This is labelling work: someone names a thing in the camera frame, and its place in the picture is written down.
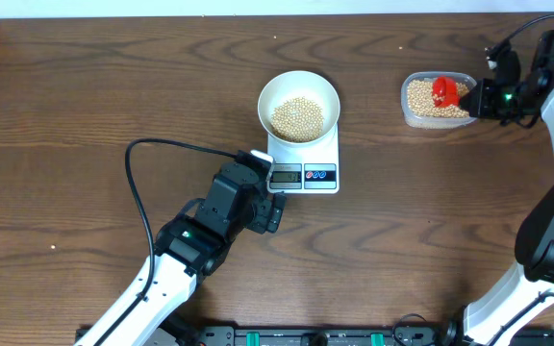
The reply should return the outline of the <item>red measuring scoop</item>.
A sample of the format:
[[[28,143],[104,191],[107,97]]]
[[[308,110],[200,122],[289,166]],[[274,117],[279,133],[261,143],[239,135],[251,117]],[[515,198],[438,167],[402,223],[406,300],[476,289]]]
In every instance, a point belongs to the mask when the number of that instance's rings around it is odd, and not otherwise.
[[[439,76],[432,84],[432,99],[436,108],[458,106],[460,96],[457,83],[446,76]]]

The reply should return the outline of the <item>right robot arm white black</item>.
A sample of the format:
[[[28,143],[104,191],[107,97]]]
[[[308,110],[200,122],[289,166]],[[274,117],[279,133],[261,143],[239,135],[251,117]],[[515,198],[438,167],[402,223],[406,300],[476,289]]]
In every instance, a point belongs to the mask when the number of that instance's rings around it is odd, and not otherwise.
[[[554,156],[554,30],[538,41],[530,72],[520,76],[510,41],[487,51],[493,78],[478,82],[460,101],[472,117],[503,125],[542,120]],[[518,229],[515,261],[480,299],[463,307],[451,321],[441,345],[507,345],[516,333],[554,304],[554,185]]]

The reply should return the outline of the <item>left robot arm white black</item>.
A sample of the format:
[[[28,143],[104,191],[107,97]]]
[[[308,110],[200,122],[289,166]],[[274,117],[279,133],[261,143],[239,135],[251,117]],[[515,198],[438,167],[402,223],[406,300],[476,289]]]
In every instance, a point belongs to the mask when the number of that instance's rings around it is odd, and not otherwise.
[[[158,232],[154,253],[78,345],[142,345],[225,261],[239,233],[277,231],[286,196],[268,194],[275,160],[238,152],[214,175],[204,199],[188,202]]]

